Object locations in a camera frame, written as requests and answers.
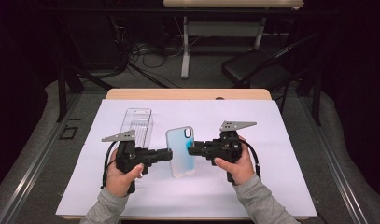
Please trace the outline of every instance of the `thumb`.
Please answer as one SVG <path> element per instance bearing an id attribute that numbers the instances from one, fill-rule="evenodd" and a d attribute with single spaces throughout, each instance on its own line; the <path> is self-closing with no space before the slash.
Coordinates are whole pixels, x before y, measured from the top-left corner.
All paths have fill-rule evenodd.
<path id="1" fill-rule="evenodd" d="M 222 158 L 215 158 L 214 162 L 219 168 L 221 168 L 227 172 L 230 172 L 230 173 L 232 172 L 232 169 L 233 169 L 232 163 L 225 161 Z"/>
<path id="2" fill-rule="evenodd" d="M 135 180 L 137 177 L 141 177 L 141 173 L 143 172 L 144 164 L 140 163 L 136 165 L 126 176 L 132 180 Z"/>

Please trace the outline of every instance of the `gray sweater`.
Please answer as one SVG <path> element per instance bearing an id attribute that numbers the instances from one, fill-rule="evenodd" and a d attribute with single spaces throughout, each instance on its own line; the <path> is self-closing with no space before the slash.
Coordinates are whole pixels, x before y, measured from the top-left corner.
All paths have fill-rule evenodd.
<path id="1" fill-rule="evenodd" d="M 246 183 L 233 186 L 233 188 L 236 190 L 239 202 L 245 207 L 254 223 L 299 223 L 272 196 L 271 191 L 256 175 L 253 175 Z M 80 223 L 117 223 L 128 198 L 129 196 L 117 197 L 110 194 L 106 188 L 102 189 L 96 205 L 81 219 Z"/>

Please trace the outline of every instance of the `clear plastic container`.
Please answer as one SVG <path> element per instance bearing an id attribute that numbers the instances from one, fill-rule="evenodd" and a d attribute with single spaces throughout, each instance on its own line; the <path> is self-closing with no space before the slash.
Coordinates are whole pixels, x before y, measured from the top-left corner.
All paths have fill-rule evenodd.
<path id="1" fill-rule="evenodd" d="M 126 110 L 120 132 L 134 130 L 135 147 L 148 148 L 152 134 L 152 110 L 147 108 L 129 108 Z"/>

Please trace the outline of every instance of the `hand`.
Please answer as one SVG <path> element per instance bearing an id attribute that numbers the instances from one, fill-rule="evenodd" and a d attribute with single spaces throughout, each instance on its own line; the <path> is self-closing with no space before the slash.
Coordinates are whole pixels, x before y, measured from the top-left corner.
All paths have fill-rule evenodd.
<path id="1" fill-rule="evenodd" d="M 215 164 L 231 173 L 233 180 L 236 185 L 241 185 L 247 182 L 251 176 L 254 175 L 253 164 L 251 163 L 250 154 L 248 153 L 248 148 L 242 143 L 242 157 L 236 163 L 230 163 L 223 160 L 222 158 L 215 158 Z"/>
<path id="2" fill-rule="evenodd" d="M 128 194 L 128 189 L 131 186 L 131 182 L 136 178 L 141 178 L 144 165 L 136 165 L 128 174 L 123 173 L 116 167 L 117 150 L 115 149 L 111 153 L 110 161 L 113 161 L 107 170 L 106 189 L 108 192 L 118 196 L 124 197 Z"/>

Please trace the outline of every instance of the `gray floor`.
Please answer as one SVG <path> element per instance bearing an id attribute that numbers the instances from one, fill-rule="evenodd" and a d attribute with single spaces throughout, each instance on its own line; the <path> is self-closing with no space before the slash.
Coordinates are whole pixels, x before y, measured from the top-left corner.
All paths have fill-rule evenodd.
<path id="1" fill-rule="evenodd" d="M 226 48 L 227 42 L 219 41 L 213 40 L 215 46 L 212 48 L 203 46 L 202 42 L 194 45 L 188 79 L 180 77 L 181 57 L 179 56 L 167 58 L 164 65 L 158 69 L 144 66 L 143 57 L 140 57 L 136 64 L 148 71 L 164 75 L 182 88 L 228 88 L 231 82 L 220 73 L 220 64 L 231 58 L 233 52 L 221 53 L 226 51 L 225 49 L 231 49 Z M 273 50 L 276 46 L 275 41 L 275 36 L 266 36 L 261 42 L 261 47 Z M 251 44 L 243 45 L 241 42 L 239 46 L 233 46 L 234 50 L 246 50 Z M 147 65 L 156 65 L 162 62 L 162 58 L 147 55 L 144 62 Z M 154 77 L 174 87 L 160 76 L 154 75 Z M 106 78 L 104 81 L 120 88 L 159 88 L 131 71 Z M 49 100 L 43 117 L 0 186 L 1 223 L 77 223 L 54 214 L 99 104 L 106 96 L 105 91 L 90 81 L 83 80 L 83 83 L 86 87 L 83 94 L 73 95 L 68 91 L 71 99 L 70 110 L 61 124 L 55 123 L 59 113 L 57 83 L 52 83 L 46 88 Z M 317 211 L 328 223 L 380 223 L 380 197 L 367 185 L 347 155 L 343 131 L 333 101 L 327 95 L 322 95 L 320 110 L 322 126 L 317 127 L 309 116 L 310 99 L 298 98 L 295 93 L 291 93 L 283 113 L 283 120 L 306 184 L 311 195 L 318 201 Z M 65 127 L 77 127 L 74 139 L 64 139 L 68 134 L 63 133 Z M 43 159 L 43 162 L 37 162 L 36 159 Z M 28 186 L 28 189 L 21 189 L 20 186 Z M 130 223 L 161 222 L 131 221 Z M 303 223 L 325 222 L 316 217 L 309 218 Z"/>

